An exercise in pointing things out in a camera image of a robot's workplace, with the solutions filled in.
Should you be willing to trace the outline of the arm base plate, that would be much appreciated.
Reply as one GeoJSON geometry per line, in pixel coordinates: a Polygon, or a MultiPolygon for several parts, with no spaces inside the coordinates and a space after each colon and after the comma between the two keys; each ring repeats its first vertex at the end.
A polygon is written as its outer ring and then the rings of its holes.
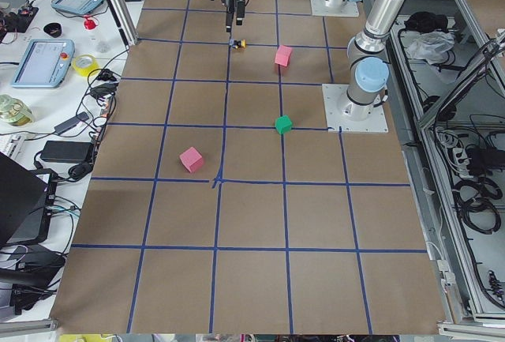
{"type": "Polygon", "coordinates": [[[387,133],[388,126],[380,95],[369,105],[357,105],[347,96],[348,85],[322,84],[324,110],[329,132],[387,133]]]}
{"type": "Polygon", "coordinates": [[[359,17],[356,2],[349,0],[310,0],[311,13],[316,17],[359,17]]]}

